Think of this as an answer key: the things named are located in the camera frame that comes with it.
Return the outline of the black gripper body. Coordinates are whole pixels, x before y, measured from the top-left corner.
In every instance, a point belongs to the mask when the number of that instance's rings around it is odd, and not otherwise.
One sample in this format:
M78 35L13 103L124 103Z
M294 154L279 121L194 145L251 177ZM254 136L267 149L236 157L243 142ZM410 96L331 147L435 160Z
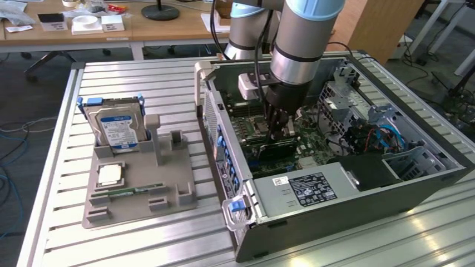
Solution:
M287 113L296 113L302 107L310 90L310 83L291 85L275 83L268 86L266 99L271 106Z

